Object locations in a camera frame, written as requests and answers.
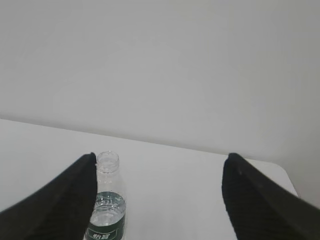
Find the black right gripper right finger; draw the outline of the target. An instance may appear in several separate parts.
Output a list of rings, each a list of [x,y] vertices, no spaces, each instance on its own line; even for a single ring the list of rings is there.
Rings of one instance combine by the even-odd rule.
[[[223,165],[221,191],[238,240],[318,240],[320,210],[237,153]]]

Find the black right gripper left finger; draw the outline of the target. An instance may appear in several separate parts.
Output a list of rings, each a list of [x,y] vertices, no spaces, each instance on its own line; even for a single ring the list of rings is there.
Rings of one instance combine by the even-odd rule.
[[[97,195],[96,155],[85,154],[48,184],[1,211],[2,240],[82,240]]]

